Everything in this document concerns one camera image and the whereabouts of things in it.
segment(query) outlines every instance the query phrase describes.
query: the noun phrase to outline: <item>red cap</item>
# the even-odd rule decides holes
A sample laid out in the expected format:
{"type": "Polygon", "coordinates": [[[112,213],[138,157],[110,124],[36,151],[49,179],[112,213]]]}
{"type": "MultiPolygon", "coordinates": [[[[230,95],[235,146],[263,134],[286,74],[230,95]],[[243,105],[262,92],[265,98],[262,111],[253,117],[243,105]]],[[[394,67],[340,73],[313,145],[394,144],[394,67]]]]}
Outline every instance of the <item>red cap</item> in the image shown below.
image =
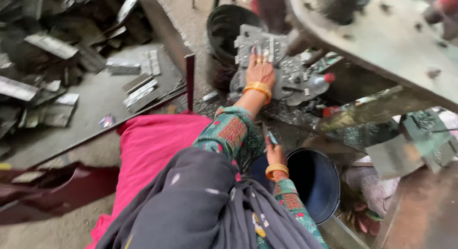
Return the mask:
{"type": "Polygon", "coordinates": [[[336,75],[333,73],[327,73],[324,75],[324,80],[328,83],[334,82],[336,80],[336,75]]]}

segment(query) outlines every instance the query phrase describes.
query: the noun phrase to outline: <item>hand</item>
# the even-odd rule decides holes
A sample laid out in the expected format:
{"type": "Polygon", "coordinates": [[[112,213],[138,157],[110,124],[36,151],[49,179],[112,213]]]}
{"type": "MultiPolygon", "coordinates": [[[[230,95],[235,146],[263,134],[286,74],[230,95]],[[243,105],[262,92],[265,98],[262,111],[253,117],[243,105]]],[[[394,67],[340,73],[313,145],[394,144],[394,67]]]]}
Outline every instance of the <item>hand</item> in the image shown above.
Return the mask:
{"type": "MultiPolygon", "coordinates": [[[[284,166],[288,166],[288,161],[286,160],[283,147],[279,144],[273,144],[269,136],[266,137],[266,149],[267,162],[269,162],[269,165],[282,164],[284,166]]],[[[275,179],[275,182],[278,182],[284,178],[288,178],[288,175],[282,171],[274,171],[273,178],[275,179]]]]}
{"type": "Polygon", "coordinates": [[[255,48],[251,50],[250,64],[246,71],[246,83],[250,82],[262,82],[267,85],[271,90],[275,85],[275,71],[273,65],[267,62],[268,54],[262,55],[258,51],[258,55],[255,53],[255,48]]]}

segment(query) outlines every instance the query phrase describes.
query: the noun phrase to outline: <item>orange bangle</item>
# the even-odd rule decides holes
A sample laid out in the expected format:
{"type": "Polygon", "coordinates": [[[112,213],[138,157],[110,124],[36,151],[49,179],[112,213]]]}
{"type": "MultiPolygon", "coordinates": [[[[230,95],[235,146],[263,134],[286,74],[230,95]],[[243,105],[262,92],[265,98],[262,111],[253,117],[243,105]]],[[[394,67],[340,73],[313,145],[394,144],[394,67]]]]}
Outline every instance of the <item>orange bangle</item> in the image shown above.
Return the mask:
{"type": "Polygon", "coordinates": [[[275,178],[273,178],[273,173],[272,173],[274,171],[282,171],[289,178],[289,169],[286,166],[282,164],[273,164],[273,165],[268,166],[266,169],[267,179],[275,181],[275,178]]]}
{"type": "Polygon", "coordinates": [[[267,85],[265,83],[262,83],[262,82],[250,82],[250,83],[247,84],[247,86],[243,90],[243,94],[245,94],[245,92],[247,90],[256,90],[256,91],[264,93],[266,95],[266,97],[267,97],[266,105],[270,103],[270,98],[272,97],[272,92],[270,91],[269,87],[267,87],[267,85]]]}

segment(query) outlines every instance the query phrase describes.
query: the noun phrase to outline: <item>woman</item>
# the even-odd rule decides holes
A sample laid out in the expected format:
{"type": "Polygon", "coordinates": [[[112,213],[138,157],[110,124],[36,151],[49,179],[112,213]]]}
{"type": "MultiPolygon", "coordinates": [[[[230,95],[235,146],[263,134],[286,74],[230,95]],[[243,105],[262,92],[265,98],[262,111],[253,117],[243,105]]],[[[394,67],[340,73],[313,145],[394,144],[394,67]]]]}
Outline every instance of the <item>woman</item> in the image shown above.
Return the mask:
{"type": "Polygon", "coordinates": [[[275,84],[267,58],[252,51],[241,99],[217,111],[193,148],[178,152],[136,195],[96,248],[328,248],[288,179],[280,145],[266,141],[274,196],[252,179],[234,178],[232,160],[240,164],[242,151],[263,146],[252,120],[275,84]]]}

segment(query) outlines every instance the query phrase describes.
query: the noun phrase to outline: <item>pink fabric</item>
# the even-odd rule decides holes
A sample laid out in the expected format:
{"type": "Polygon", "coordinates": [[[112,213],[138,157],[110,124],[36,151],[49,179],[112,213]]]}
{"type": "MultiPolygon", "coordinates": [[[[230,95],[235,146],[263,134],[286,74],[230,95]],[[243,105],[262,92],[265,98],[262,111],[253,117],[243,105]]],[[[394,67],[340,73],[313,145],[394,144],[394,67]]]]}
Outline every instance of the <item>pink fabric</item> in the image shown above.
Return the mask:
{"type": "Polygon", "coordinates": [[[130,119],[118,129],[122,166],[113,212],[111,216],[100,215],[91,231],[93,242],[86,249],[95,248],[124,207],[154,179],[175,153],[191,146],[210,122],[209,118],[198,115],[147,115],[130,119]]]}

